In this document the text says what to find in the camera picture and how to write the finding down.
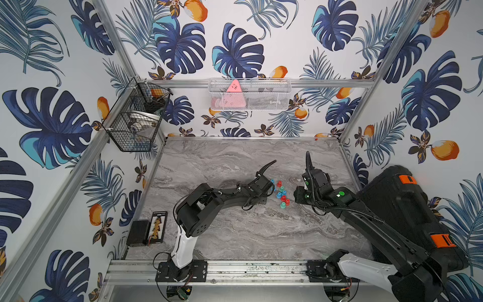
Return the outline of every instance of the black plastic case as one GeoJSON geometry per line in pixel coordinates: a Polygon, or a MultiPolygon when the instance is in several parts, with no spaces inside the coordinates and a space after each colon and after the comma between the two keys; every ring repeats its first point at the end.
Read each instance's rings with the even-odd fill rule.
{"type": "MultiPolygon", "coordinates": [[[[468,261],[460,248],[436,248],[430,236],[448,234],[448,229],[438,222],[427,206],[427,195],[421,187],[403,184],[399,175],[412,176],[412,173],[402,166],[388,167],[358,192],[357,197],[407,239],[431,253],[445,255],[449,272],[468,267],[468,261]]],[[[374,246],[373,249],[376,261],[387,260],[374,246]]]]}

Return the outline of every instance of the gray marble surface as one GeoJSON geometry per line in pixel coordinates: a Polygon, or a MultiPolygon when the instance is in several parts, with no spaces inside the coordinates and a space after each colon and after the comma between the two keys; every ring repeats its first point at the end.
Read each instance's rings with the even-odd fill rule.
{"type": "Polygon", "coordinates": [[[235,187],[237,181],[253,180],[258,169],[274,159],[277,162],[265,176],[282,180],[290,206],[281,209],[273,194],[267,204],[250,211],[222,210],[199,237],[195,258],[323,259],[339,248],[370,258],[370,243],[358,231],[332,214],[317,216],[311,207],[293,201],[293,191],[302,185],[307,150],[314,166],[330,174],[334,187],[354,189],[335,139],[168,140],[140,217],[151,219],[154,211],[168,211],[164,242],[131,247],[126,259],[152,259],[158,252],[171,252],[177,232],[173,206],[199,184],[235,187]]]}

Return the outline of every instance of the cable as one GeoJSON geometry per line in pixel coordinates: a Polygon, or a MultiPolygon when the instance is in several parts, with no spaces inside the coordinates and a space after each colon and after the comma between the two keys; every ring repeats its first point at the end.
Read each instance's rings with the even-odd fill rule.
{"type": "Polygon", "coordinates": [[[347,301],[347,302],[351,302],[351,301],[352,301],[352,299],[354,299],[355,295],[357,295],[357,291],[359,290],[359,282],[360,282],[360,280],[358,280],[358,281],[357,281],[357,288],[355,289],[354,296],[352,296],[352,298],[350,298],[350,299],[349,299],[349,301],[347,301]]]}

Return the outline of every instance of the pink triangle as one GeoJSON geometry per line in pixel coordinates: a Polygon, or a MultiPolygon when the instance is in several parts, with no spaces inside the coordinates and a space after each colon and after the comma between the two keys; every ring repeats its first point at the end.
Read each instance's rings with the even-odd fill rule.
{"type": "Polygon", "coordinates": [[[227,92],[241,92],[242,88],[240,87],[240,82],[238,80],[233,80],[231,82],[230,87],[228,87],[227,92]]]}

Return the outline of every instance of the black cable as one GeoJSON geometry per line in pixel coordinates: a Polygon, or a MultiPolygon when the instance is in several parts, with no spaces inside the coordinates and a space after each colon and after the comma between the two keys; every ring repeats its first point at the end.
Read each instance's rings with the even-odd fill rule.
{"type": "Polygon", "coordinates": [[[351,302],[351,301],[352,301],[352,299],[354,299],[355,295],[357,294],[357,291],[359,290],[359,282],[360,282],[360,280],[358,280],[358,281],[357,281],[357,288],[355,289],[354,296],[352,296],[352,298],[350,298],[350,299],[349,299],[349,301],[347,301],[347,302],[351,302]]]}

